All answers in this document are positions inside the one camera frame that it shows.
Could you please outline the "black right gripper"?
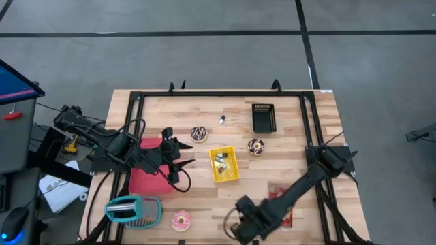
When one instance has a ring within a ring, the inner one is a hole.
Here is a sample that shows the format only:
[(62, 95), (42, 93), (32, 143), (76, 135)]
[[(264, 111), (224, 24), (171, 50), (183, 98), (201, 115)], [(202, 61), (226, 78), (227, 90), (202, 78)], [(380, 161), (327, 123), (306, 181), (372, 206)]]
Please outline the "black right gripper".
[(264, 199), (257, 206), (245, 195), (236, 202), (236, 210), (242, 216), (240, 223), (231, 226), (231, 232), (243, 245), (258, 236), (265, 240), (283, 220), (283, 202), (280, 198)]

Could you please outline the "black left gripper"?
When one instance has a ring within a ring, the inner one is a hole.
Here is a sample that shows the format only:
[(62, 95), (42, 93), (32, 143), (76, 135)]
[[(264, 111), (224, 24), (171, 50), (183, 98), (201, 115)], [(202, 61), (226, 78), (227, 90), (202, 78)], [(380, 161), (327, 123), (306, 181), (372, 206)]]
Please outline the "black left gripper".
[[(162, 141), (158, 147), (154, 147), (149, 152), (151, 153), (151, 165), (153, 166), (154, 174), (161, 174), (169, 184), (176, 184), (180, 181), (178, 172), (189, 163), (195, 161), (195, 159), (179, 161), (174, 163), (174, 160), (180, 157), (179, 149), (187, 150), (192, 149), (193, 146), (186, 145), (182, 142), (175, 142), (173, 136), (173, 128), (166, 127), (162, 132)], [(159, 168), (161, 165), (168, 166), (168, 173), (165, 174)]]

